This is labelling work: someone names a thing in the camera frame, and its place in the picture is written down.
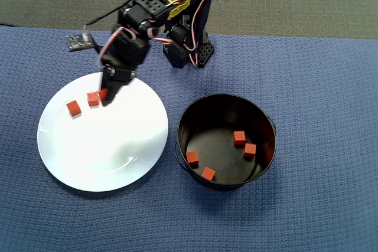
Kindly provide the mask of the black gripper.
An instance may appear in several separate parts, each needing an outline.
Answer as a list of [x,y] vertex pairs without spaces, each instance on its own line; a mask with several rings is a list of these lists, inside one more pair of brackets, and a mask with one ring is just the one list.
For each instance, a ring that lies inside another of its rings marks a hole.
[[147,37],[137,36],[130,29],[115,29],[102,47],[101,102],[107,106],[123,86],[136,76],[136,69],[145,60],[150,49]]

